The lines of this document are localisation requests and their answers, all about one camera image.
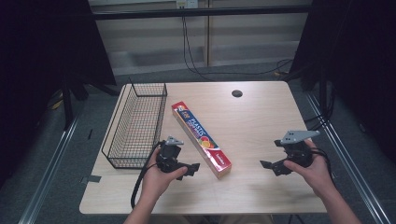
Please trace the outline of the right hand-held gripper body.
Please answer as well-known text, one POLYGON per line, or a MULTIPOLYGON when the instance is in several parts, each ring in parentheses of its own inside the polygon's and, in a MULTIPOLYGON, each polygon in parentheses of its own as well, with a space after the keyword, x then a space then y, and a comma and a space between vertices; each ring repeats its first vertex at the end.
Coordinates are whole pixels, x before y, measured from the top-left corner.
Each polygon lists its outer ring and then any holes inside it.
POLYGON ((313 162, 313 153, 305 140, 320 135, 319 131, 287 131, 282 139, 275 140, 277 147, 283 147, 287 157, 273 164, 274 170, 287 170, 284 161, 293 161, 303 167, 313 162))

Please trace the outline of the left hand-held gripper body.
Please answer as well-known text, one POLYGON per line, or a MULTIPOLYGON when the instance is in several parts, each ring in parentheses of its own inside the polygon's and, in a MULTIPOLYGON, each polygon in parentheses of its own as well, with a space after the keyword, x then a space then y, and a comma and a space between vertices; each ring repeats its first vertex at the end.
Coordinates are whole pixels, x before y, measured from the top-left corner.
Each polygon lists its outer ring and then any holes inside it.
POLYGON ((160 151, 156 157, 157 166, 164 173, 172 173, 182 166, 177 160, 183 141, 177 140, 173 136, 169 136, 165 141, 160 143, 160 151))

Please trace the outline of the red plastic wrap box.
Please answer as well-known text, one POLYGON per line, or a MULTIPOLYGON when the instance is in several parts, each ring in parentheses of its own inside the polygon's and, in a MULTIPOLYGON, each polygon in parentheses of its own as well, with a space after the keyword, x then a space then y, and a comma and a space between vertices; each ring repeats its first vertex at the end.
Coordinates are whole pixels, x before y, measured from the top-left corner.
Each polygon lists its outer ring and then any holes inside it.
POLYGON ((213 140, 201 122, 184 102, 171 105, 172 112, 181 128, 190 138, 216 178, 222 178, 232 170, 232 163, 213 140))

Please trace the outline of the black wire basket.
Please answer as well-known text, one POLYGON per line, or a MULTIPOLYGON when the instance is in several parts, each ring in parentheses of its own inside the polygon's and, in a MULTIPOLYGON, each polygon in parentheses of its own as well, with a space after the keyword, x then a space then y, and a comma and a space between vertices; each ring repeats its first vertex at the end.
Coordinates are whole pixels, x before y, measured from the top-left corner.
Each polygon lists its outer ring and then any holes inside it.
POLYGON ((113 168, 141 169, 160 141, 167 98, 165 83, 122 87, 101 152, 113 168))

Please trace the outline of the person's left hand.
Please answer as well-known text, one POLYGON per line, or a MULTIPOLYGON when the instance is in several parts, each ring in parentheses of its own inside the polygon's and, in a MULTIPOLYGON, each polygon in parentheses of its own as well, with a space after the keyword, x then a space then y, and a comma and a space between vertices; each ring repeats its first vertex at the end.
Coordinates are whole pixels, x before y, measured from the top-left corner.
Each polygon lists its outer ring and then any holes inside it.
POLYGON ((188 168, 183 166, 171 173, 162 172, 156 164, 156 157, 159 151, 160 150, 156 148, 149 159, 139 200, 156 202, 167 190, 173 180, 183 176, 188 171, 188 168))

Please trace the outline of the person's right hand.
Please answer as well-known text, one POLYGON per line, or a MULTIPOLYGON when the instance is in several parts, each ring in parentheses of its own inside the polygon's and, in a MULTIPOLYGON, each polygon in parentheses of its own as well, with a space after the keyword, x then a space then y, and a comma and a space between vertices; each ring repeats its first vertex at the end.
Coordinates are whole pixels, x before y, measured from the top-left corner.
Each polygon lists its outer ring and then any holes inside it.
POLYGON ((301 175, 320 199, 334 198, 337 194, 329 174, 327 162, 322 156, 314 156, 312 164, 306 168, 292 161, 285 161, 284 165, 301 175))

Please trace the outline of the grey tape piece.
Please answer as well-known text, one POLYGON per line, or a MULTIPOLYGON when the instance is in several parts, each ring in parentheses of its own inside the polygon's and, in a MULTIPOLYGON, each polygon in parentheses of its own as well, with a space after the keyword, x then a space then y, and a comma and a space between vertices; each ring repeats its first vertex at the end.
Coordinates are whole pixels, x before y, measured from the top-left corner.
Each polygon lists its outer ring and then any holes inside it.
POLYGON ((89 182, 99 183, 101 180, 101 176, 98 175, 86 175, 80 179, 82 184, 88 184, 89 182))

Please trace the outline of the black curtain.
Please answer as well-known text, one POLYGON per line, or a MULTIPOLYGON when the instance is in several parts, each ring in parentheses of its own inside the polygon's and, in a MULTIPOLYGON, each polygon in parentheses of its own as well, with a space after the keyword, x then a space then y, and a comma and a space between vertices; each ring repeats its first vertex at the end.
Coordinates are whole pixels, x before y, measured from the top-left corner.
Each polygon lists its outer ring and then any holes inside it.
POLYGON ((312 0, 290 71, 325 77, 396 163, 396 0, 312 0))
POLYGON ((57 90, 116 83, 89 0, 0 0, 0 188, 57 90))

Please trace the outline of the black horizontal bar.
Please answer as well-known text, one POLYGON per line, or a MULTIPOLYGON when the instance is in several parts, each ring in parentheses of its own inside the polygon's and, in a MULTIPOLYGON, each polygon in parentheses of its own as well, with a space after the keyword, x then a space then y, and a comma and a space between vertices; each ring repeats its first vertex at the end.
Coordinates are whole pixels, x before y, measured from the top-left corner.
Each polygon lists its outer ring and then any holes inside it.
POLYGON ((108 11, 94 12, 95 20, 128 20, 128 19, 155 19, 174 17, 201 17, 201 16, 229 16, 229 15, 256 15, 256 14, 289 14, 307 13, 314 8, 311 6, 279 6, 279 7, 216 7, 191 9, 159 9, 144 11, 108 11))

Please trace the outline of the metal floor rail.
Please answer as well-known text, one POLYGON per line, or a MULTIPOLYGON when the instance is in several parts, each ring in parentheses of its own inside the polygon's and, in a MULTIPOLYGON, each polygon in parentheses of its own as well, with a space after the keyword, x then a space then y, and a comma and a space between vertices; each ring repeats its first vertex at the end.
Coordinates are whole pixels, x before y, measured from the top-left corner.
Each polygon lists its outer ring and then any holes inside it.
POLYGON ((392 224, 390 216, 386 213, 383 205, 369 187, 356 163, 352 160, 352 157, 347 152, 345 144, 332 126, 332 123, 330 121, 326 121, 324 116, 319 111, 319 102, 317 98, 312 93, 307 93, 305 96, 315 115, 318 116, 320 127, 324 130, 330 142, 332 143, 335 152, 343 163, 355 188, 360 194, 375 223, 392 224))
POLYGON ((50 190, 51 183, 60 167, 64 153, 66 152, 75 129, 78 126, 79 117, 80 115, 76 115, 63 131, 61 139, 51 157, 51 160, 49 161, 49 165, 47 166, 35 193, 25 207, 18 224, 35 224, 36 218, 50 190))

